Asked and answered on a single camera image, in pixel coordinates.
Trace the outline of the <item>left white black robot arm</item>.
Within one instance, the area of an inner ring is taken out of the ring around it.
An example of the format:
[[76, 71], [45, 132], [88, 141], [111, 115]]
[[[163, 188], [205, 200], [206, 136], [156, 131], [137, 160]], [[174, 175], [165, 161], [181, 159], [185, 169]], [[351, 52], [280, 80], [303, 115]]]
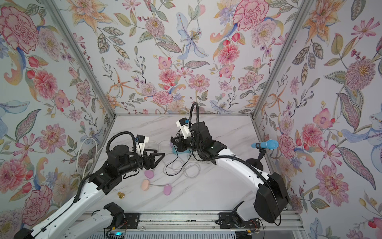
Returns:
[[108, 195], [124, 179], [142, 170], [151, 170], [165, 157], [155, 149], [147, 149], [149, 138], [122, 131], [112, 136], [106, 146], [107, 160], [101, 168], [85, 176], [76, 195], [51, 216], [32, 229], [22, 228], [16, 239], [85, 239], [96, 231], [116, 229], [128, 219], [116, 203], [106, 204], [94, 216], [76, 223], [85, 211]]

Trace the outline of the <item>peach earbud case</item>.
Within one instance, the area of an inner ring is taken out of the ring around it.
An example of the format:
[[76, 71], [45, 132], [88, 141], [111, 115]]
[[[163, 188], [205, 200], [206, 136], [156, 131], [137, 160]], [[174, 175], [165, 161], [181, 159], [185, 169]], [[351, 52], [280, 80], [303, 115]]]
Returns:
[[150, 188], [150, 181], [148, 179], [143, 180], [141, 184], [141, 189], [143, 191], [147, 191], [149, 190], [149, 188]]

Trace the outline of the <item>purple earbud case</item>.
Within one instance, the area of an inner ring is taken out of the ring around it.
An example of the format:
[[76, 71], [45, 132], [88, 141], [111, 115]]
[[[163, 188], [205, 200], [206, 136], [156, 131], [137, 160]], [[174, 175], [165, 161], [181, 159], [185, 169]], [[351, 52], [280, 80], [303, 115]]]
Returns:
[[148, 178], [148, 179], [152, 179], [154, 177], [154, 172], [152, 170], [146, 170], [144, 172], [144, 175]]
[[164, 195], [169, 196], [171, 194], [171, 192], [172, 192], [171, 184], [164, 186], [164, 189], [163, 189]]

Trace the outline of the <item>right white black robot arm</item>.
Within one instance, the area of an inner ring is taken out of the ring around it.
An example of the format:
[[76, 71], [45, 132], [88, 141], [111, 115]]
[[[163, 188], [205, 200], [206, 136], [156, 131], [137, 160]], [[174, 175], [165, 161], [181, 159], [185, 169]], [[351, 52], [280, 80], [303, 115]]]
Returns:
[[226, 145], [214, 140], [208, 127], [200, 121], [200, 109], [194, 102], [190, 109], [190, 116], [196, 115], [196, 122], [192, 117], [177, 121], [180, 134], [170, 139], [178, 152], [190, 151], [197, 154], [204, 162], [211, 162], [226, 169], [241, 179], [256, 195], [254, 203], [241, 202], [233, 210], [237, 221], [249, 221], [260, 218], [270, 224], [280, 225], [283, 209], [289, 203], [287, 189], [282, 177], [278, 173], [269, 174], [256, 167], [268, 150], [277, 149], [276, 140], [268, 140], [253, 144], [259, 150], [259, 156], [253, 162], [236, 156]]

